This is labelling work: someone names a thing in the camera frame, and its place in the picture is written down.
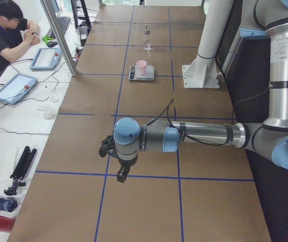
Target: eyeglasses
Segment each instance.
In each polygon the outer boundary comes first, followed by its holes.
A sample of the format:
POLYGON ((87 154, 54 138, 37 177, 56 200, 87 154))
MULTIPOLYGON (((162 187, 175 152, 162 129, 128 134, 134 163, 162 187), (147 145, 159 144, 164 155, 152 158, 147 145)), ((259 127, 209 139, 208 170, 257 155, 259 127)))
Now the eyeglasses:
POLYGON ((18 24, 21 22, 20 19, 14 19, 14 18, 13 18, 13 20, 17 21, 18 24))

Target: black hair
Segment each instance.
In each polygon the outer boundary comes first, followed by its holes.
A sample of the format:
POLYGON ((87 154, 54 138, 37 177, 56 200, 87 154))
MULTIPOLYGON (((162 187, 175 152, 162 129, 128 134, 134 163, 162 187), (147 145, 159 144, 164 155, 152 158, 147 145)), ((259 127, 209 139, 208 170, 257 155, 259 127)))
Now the black hair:
POLYGON ((12 0, 0 0, 0 16, 8 19, 23 19, 22 10, 12 0))

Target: glass bottle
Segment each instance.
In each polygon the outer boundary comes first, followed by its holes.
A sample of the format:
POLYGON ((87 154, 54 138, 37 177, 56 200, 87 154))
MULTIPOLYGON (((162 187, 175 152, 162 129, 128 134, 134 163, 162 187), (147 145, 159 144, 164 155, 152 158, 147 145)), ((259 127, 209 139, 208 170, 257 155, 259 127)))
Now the glass bottle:
POLYGON ((146 29, 143 32, 144 50, 150 50, 151 49, 150 36, 151 36, 150 31, 148 30, 148 27, 146 26, 146 29))

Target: white wall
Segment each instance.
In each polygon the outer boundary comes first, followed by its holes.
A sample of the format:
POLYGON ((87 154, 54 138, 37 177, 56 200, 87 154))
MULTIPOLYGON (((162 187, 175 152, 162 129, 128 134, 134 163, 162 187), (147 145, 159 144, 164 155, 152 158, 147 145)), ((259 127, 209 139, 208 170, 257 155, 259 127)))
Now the white wall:
POLYGON ((145 0, 147 6, 200 6, 202 0, 145 0))

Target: tablet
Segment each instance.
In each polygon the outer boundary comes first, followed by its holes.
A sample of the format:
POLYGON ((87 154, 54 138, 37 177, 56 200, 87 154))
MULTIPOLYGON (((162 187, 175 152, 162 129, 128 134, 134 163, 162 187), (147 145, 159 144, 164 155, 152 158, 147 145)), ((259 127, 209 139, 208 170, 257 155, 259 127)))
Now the tablet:
POLYGON ((35 77, 17 73, 0 89, 0 101, 8 104, 16 104, 37 83, 35 77))
POLYGON ((61 50, 59 48, 38 49, 30 65, 31 70, 53 70, 60 61, 61 50))

